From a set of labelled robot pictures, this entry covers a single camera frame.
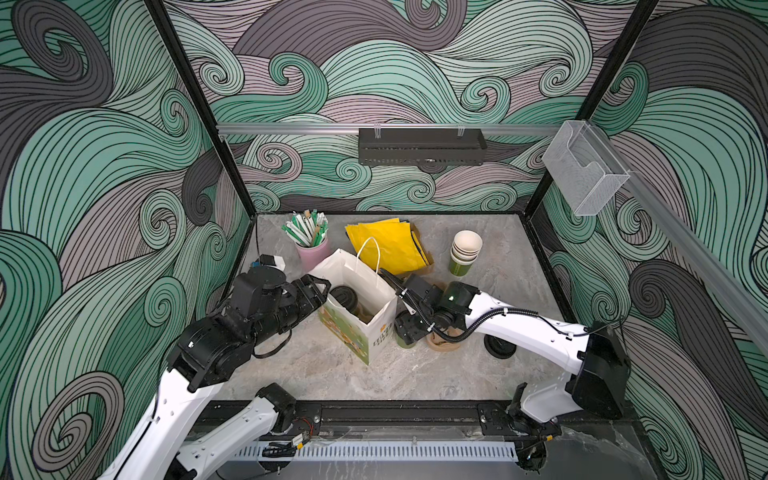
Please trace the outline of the green paper coffee cup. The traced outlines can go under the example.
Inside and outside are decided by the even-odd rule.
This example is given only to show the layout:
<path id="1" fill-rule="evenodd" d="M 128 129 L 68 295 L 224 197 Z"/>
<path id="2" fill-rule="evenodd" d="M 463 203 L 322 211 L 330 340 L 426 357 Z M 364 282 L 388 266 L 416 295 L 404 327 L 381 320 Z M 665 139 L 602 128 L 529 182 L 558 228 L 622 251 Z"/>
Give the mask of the green paper coffee cup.
<path id="1" fill-rule="evenodd" d="M 411 349 L 416 346 L 415 343 L 407 343 L 405 340 L 403 340 L 400 336 L 395 336 L 396 344 L 403 349 Z"/>

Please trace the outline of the white paper takeout bag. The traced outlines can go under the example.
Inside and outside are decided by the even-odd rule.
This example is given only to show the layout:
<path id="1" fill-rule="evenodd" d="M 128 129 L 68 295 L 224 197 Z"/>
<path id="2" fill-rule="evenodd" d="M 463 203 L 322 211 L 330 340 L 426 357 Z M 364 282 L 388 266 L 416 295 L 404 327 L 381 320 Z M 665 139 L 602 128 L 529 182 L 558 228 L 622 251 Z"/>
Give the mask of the white paper takeout bag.
<path id="1" fill-rule="evenodd" d="M 351 287 L 359 304 L 350 312 L 328 295 L 318 310 L 320 321 L 365 365 L 369 366 L 389 343 L 398 298 L 393 288 L 358 255 L 338 249 L 310 271 L 337 286 Z"/>

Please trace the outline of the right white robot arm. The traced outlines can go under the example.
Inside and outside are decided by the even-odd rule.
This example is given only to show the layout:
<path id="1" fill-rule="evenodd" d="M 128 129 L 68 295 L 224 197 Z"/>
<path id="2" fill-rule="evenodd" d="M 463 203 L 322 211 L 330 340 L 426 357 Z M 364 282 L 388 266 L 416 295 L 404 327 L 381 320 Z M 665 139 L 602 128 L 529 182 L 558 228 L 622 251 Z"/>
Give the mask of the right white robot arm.
<path id="1" fill-rule="evenodd" d="M 479 333 L 496 358 L 523 349 L 560 367 L 550 381 L 518 387 L 512 401 L 516 415 L 539 424 L 576 411 L 610 420 L 623 417 L 631 362 L 618 323 L 556 321 L 463 282 L 440 288 L 416 274 L 399 279 L 383 270 L 379 275 L 405 307 L 395 320 L 404 344 L 434 334 L 456 345 Z"/>

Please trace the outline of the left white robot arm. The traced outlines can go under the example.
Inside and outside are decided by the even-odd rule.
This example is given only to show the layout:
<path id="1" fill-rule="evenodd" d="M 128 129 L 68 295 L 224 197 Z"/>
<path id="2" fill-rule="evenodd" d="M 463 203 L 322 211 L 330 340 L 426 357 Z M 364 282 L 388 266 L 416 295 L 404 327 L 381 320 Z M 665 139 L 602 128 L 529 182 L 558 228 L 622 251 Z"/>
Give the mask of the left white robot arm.
<path id="1" fill-rule="evenodd" d="M 290 334 L 326 303 L 331 287 L 310 274 L 288 281 L 271 265 L 238 275 L 223 304 L 186 327 L 171 348 L 154 399 L 103 478 L 207 479 L 250 442 L 289 431 L 296 400 L 272 383 L 201 439 L 186 440 L 232 374 L 254 358 L 255 347 Z"/>

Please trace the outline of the black coffee lid stack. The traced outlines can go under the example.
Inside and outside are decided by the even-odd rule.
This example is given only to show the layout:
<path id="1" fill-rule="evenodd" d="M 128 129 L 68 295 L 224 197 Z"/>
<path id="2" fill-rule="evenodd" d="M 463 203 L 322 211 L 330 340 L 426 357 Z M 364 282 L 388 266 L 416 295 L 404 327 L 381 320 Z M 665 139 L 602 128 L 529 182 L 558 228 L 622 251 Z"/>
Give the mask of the black coffee lid stack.
<path id="1" fill-rule="evenodd" d="M 515 344 L 491 335 L 484 336 L 484 346 L 491 356 L 500 360 L 510 359 L 517 351 Z"/>

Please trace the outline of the brown pulp cup carrier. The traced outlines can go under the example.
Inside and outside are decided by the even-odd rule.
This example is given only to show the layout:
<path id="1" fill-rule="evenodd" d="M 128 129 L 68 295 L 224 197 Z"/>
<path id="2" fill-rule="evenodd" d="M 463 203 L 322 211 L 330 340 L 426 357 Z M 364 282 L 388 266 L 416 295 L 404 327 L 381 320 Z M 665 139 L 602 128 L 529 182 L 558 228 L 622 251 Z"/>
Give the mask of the brown pulp cup carrier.
<path id="1" fill-rule="evenodd" d="M 445 330 L 445 333 L 448 336 L 458 336 L 462 333 L 462 331 L 454 327 L 449 327 Z M 427 346 L 431 350 L 441 353 L 456 351 L 461 347 L 460 343 L 448 342 L 444 338 L 440 337 L 435 331 L 429 333 L 425 337 L 425 340 L 427 342 Z"/>

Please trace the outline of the brown cardboard napkin tray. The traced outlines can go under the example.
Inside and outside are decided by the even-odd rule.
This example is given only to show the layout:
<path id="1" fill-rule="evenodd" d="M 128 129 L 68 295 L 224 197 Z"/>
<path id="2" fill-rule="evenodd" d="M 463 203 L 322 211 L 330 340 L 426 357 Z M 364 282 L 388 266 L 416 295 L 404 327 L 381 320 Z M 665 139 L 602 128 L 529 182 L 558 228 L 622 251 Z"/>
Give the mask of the brown cardboard napkin tray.
<path id="1" fill-rule="evenodd" d="M 420 267 L 419 269 L 415 270 L 416 274 L 419 275 L 428 275 L 431 274 L 434 271 L 434 260 L 432 255 L 426 250 L 426 248 L 422 245 L 422 241 L 420 238 L 420 232 L 418 228 L 413 224 L 410 223 L 410 233 L 411 238 L 414 243 L 415 248 L 417 249 L 424 265 Z"/>

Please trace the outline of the yellow napkin stack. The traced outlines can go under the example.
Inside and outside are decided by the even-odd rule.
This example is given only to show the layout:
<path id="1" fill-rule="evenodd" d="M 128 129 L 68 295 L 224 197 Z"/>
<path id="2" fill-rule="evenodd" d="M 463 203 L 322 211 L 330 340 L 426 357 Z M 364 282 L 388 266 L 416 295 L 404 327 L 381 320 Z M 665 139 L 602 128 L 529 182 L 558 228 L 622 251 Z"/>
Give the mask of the yellow napkin stack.
<path id="1" fill-rule="evenodd" d="M 411 238 L 410 222 L 391 218 L 345 227 L 358 258 L 373 270 L 394 275 L 415 272 L 424 265 Z"/>

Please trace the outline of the pink cup of stirrers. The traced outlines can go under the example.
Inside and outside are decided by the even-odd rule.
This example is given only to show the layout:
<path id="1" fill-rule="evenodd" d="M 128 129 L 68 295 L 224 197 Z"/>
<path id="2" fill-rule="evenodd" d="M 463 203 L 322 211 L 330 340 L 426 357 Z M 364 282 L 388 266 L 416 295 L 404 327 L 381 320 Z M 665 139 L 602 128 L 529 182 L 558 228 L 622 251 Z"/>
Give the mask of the pink cup of stirrers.
<path id="1" fill-rule="evenodd" d="M 300 262 L 306 272 L 332 254 L 328 241 L 329 223 L 323 212 L 304 210 L 293 212 L 282 226 L 297 249 Z"/>

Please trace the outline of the stack of green paper cups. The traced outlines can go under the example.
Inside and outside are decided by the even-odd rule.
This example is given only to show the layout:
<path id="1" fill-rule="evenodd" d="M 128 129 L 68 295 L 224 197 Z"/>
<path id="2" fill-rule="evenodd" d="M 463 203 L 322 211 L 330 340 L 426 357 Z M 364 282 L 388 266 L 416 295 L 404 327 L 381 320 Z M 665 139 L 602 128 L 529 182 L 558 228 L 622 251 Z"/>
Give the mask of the stack of green paper cups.
<path id="1" fill-rule="evenodd" d="M 471 230 L 459 231 L 453 238 L 449 272 L 457 277 L 466 275 L 483 247 L 481 236 Z"/>

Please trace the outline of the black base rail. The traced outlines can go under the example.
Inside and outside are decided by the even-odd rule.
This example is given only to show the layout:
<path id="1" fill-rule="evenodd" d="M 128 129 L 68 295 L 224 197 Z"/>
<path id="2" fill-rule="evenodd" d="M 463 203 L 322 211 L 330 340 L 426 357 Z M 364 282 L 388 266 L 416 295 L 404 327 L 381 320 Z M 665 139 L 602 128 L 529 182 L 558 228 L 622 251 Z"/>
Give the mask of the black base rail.
<path id="1" fill-rule="evenodd" d="M 245 400 L 214 400 L 201 414 L 193 434 L 208 433 L 245 407 Z M 511 401 L 503 400 L 298 400 L 295 405 L 294 427 L 309 431 L 313 436 L 353 428 L 437 428 L 451 427 L 483 435 L 511 437 L 535 427 L 523 427 L 523 420 L 513 418 Z M 631 423 L 636 412 L 626 404 L 620 419 L 606 419 L 596 414 L 577 411 L 559 416 L 555 421 L 561 428 L 584 424 L 615 426 Z"/>

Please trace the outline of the black wall-mounted tray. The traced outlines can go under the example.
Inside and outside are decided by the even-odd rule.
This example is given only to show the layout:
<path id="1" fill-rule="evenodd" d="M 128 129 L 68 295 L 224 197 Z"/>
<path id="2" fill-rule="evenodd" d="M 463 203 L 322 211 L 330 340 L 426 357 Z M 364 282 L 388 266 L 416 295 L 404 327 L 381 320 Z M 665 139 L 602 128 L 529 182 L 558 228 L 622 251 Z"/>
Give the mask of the black wall-mounted tray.
<path id="1" fill-rule="evenodd" d="M 480 129 L 366 128 L 358 134 L 358 160 L 366 166 L 475 166 L 487 151 Z"/>

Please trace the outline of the clear acrylic wall holder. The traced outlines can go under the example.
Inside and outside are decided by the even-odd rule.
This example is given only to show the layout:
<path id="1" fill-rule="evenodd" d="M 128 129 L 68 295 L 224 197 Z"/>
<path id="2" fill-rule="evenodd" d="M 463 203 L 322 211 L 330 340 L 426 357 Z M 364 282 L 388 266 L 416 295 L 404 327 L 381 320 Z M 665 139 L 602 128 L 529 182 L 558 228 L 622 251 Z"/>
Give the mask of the clear acrylic wall holder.
<path id="1" fill-rule="evenodd" d="M 609 137 L 584 120 L 565 121 L 542 160 L 578 217 L 598 215 L 630 178 Z"/>

